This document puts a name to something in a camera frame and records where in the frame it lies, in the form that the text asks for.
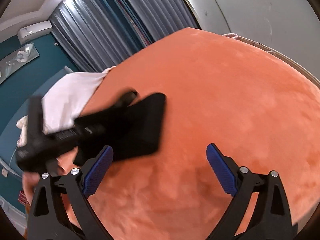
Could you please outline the person's left hand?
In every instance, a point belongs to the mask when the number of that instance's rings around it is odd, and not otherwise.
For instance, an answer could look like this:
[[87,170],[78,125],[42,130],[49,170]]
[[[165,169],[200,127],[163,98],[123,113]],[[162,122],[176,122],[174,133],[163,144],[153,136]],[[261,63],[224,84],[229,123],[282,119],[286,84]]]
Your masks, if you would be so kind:
[[29,205],[32,204],[35,187],[37,187],[41,176],[36,172],[24,172],[22,175],[22,187]]

